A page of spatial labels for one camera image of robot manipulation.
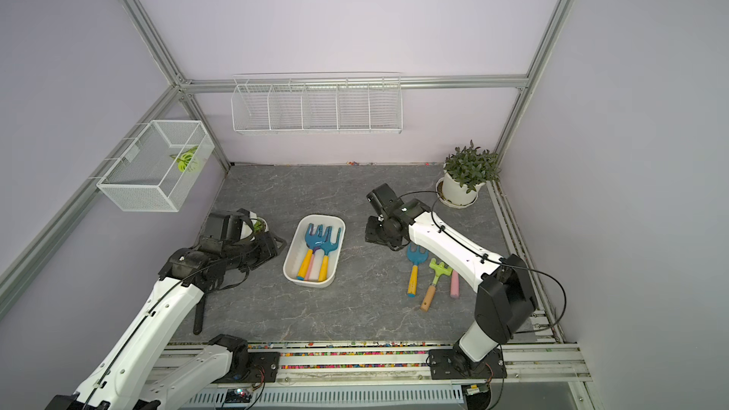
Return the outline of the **teal rake yellow handle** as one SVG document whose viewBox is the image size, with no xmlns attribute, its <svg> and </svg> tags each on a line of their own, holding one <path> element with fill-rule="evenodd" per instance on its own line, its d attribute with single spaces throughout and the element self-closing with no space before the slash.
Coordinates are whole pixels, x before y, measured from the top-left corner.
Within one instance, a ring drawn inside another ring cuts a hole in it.
<svg viewBox="0 0 729 410">
<path fill-rule="evenodd" d="M 328 279 L 328 262 L 330 262 L 330 256 L 331 254 L 336 251 L 341 242 L 341 234 L 342 229 L 339 228 L 337 231 L 336 239 L 333 239 L 332 235 L 332 227 L 326 228 L 325 231 L 325 242 L 323 243 L 321 249 L 324 251 L 324 256 L 322 260 L 322 264 L 320 267 L 319 275 L 318 275 L 318 281 L 319 282 L 325 282 Z"/>
<path fill-rule="evenodd" d="M 406 250 L 406 257 L 411 263 L 407 296 L 415 297 L 418 287 L 419 265 L 423 264 L 429 258 L 429 251 L 411 242 Z"/>
<path fill-rule="evenodd" d="M 312 223 L 305 233 L 304 239 L 307 246 L 307 253 L 303 259 L 296 278 L 301 281 L 307 280 L 306 275 L 309 269 L 309 263 L 313 254 L 320 248 L 324 241 L 324 226 L 319 224 L 314 226 Z"/>
</svg>

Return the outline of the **green rake wooden handle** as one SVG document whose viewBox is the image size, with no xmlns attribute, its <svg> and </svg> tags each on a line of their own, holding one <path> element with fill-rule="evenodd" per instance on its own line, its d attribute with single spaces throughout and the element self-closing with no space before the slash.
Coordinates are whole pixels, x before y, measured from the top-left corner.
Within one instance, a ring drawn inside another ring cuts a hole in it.
<svg viewBox="0 0 729 410">
<path fill-rule="evenodd" d="M 449 267 L 443 261 L 436 260 L 436 258 L 432 258 L 430 260 L 429 268 L 434 271 L 434 277 L 430 286 L 427 289 L 425 297 L 423 298 L 423 303 L 421 303 L 421 310 L 424 312 L 429 311 L 432 305 L 440 278 L 443 276 L 450 277 L 453 273 L 453 269 L 451 267 Z"/>
</svg>

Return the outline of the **white storage box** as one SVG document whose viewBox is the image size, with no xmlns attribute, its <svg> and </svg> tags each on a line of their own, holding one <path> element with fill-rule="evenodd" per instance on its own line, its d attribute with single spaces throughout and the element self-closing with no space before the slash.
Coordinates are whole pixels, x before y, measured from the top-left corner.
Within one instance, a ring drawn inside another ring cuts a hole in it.
<svg viewBox="0 0 729 410">
<path fill-rule="evenodd" d="M 283 265 L 286 279 L 303 287 L 328 287 L 336 274 L 345 233 L 346 224 L 337 216 L 305 216 L 297 226 Z"/>
</svg>

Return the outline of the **purple rake pink handle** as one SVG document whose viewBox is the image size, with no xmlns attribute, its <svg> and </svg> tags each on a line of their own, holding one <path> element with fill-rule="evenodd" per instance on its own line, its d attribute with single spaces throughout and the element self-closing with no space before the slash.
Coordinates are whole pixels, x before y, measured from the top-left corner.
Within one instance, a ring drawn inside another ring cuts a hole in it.
<svg viewBox="0 0 729 410">
<path fill-rule="evenodd" d="M 320 258 L 320 255 L 321 255 L 321 251 L 320 250 L 317 250 L 313 254 L 313 256 L 311 258 L 311 263 L 309 263 L 308 273 L 306 275 L 307 281 L 313 281 L 313 280 L 316 279 L 316 270 L 317 270 L 317 268 L 319 266 L 319 258 Z"/>
</svg>

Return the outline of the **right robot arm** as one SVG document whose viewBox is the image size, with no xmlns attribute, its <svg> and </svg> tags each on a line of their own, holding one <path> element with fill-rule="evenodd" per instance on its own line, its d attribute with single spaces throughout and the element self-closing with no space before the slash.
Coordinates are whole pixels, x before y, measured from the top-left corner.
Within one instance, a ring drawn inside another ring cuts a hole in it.
<svg viewBox="0 0 729 410">
<path fill-rule="evenodd" d="M 530 269 L 519 256 L 503 257 L 478 246 L 424 202 L 404 201 L 388 184 L 366 198 L 375 210 L 366 224 L 366 241 L 394 252 L 409 244 L 422 246 L 476 292 L 474 321 L 454 347 L 459 360 L 482 362 L 498 345 L 510 342 L 538 309 Z"/>
</svg>

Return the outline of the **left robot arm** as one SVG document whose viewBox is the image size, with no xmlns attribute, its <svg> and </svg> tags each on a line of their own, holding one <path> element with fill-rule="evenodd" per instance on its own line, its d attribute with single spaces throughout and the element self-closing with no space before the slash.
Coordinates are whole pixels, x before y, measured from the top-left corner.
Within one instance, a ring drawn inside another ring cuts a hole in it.
<svg viewBox="0 0 729 410">
<path fill-rule="evenodd" d="M 162 379 L 148 379 L 189 312 L 200 330 L 206 298 L 229 290 L 225 275 L 251 271 L 276 258 L 286 239 L 246 209 L 213 212 L 189 248 L 173 252 L 159 271 L 146 303 L 110 353 L 70 395 L 50 409 L 179 409 L 212 383 L 226 379 L 262 389 L 266 366 L 255 363 L 246 340 L 219 334 L 202 351 Z"/>
</svg>

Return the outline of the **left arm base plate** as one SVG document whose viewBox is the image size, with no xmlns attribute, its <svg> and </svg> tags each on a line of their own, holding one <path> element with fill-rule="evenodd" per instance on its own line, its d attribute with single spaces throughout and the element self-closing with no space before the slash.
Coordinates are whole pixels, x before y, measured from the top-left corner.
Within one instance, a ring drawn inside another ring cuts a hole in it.
<svg viewBox="0 0 729 410">
<path fill-rule="evenodd" d="M 228 383 L 273 383 L 279 370 L 280 354 L 273 351 L 235 353 Z"/>
</svg>

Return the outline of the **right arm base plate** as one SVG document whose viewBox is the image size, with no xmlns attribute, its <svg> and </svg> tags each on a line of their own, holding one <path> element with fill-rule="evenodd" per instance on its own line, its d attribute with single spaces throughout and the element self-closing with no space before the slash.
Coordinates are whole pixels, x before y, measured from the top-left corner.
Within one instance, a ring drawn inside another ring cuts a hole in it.
<svg viewBox="0 0 729 410">
<path fill-rule="evenodd" d="M 458 347 L 431 349 L 425 364 L 432 380 L 486 380 L 505 379 L 507 371 L 503 354 L 497 347 L 478 362 L 472 361 Z"/>
</svg>

